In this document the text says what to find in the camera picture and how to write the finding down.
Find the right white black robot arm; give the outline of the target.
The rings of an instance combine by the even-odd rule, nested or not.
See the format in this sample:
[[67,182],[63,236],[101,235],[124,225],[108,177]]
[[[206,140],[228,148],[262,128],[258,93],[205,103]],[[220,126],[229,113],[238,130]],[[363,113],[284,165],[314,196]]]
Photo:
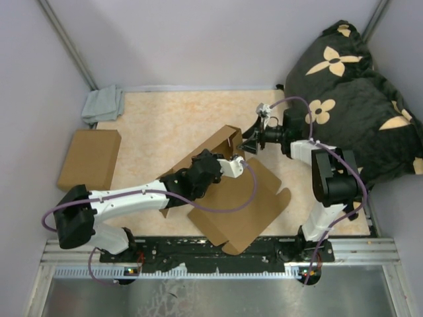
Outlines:
[[293,109],[284,111],[281,124],[271,126],[271,112],[269,105],[258,106],[258,117],[243,133],[244,141],[238,148],[255,155],[269,143],[279,144],[285,156],[311,167],[315,203],[294,241],[280,255],[286,262],[315,262],[319,254],[328,250],[327,235],[340,212],[351,220],[356,218],[354,200],[365,197],[366,189],[351,150],[324,145],[312,137],[303,138],[303,124]]

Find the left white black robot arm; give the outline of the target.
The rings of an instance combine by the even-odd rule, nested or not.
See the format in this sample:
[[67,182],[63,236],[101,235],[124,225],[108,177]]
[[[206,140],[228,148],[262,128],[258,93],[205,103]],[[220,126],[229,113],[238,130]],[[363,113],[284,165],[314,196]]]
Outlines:
[[85,185],[71,188],[53,213],[60,248],[91,244],[123,262],[132,261],[137,246],[130,231],[104,222],[147,209],[179,207],[204,197],[208,187],[221,180],[221,159],[223,155],[205,149],[192,157],[190,167],[145,185],[110,192],[89,191]]

